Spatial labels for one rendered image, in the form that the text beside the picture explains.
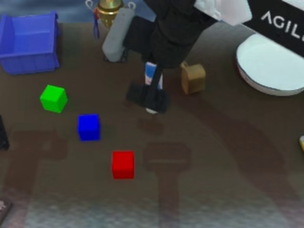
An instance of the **gold trophy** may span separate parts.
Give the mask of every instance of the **gold trophy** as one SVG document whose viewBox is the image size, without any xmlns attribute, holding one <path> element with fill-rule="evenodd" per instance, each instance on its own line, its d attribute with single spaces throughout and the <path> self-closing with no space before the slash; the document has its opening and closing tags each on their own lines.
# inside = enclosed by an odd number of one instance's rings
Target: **gold trophy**
<svg viewBox="0 0 304 228">
<path fill-rule="evenodd" d="M 95 10 L 101 23 L 110 28 L 118 14 L 118 10 L 122 7 L 124 7 L 122 0 L 99 0 Z"/>
</svg>

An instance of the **table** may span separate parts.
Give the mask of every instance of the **table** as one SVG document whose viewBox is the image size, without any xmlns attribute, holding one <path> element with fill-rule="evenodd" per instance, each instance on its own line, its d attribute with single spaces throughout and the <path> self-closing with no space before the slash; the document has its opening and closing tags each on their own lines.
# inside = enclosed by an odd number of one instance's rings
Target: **table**
<svg viewBox="0 0 304 228">
<path fill-rule="evenodd" d="M 0 73 L 0 111 L 11 149 L 0 153 L 6 228 L 302 228 L 303 95 L 259 93 L 238 74 L 237 46 L 252 32 L 217 23 L 187 58 L 207 72 L 186 96 L 180 69 L 164 72 L 165 115 L 124 101 L 144 81 L 140 56 L 103 61 L 91 24 L 63 24 L 53 73 Z M 62 114 L 46 112 L 47 84 L 66 89 Z M 98 113 L 102 141 L 82 143 L 79 114 Z M 134 180 L 113 180 L 113 150 L 134 150 Z"/>
</svg>

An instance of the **wooden block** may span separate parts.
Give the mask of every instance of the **wooden block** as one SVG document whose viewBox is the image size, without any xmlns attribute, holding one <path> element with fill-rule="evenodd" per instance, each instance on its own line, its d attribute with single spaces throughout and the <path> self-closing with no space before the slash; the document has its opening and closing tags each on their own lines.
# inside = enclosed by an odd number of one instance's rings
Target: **wooden block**
<svg viewBox="0 0 304 228">
<path fill-rule="evenodd" d="M 193 94 L 205 89 L 206 72 L 201 64 L 189 66 L 181 64 L 181 86 L 185 94 Z"/>
</svg>

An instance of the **blue plastic bin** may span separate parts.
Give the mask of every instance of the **blue plastic bin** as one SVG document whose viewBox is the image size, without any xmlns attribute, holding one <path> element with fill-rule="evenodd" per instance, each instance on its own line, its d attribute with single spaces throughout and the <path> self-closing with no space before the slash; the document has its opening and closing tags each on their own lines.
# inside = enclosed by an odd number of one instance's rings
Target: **blue plastic bin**
<svg viewBox="0 0 304 228">
<path fill-rule="evenodd" d="M 54 11 L 44 15 L 1 17 L 0 64 L 6 73 L 41 73 L 59 67 L 57 18 Z"/>
</svg>

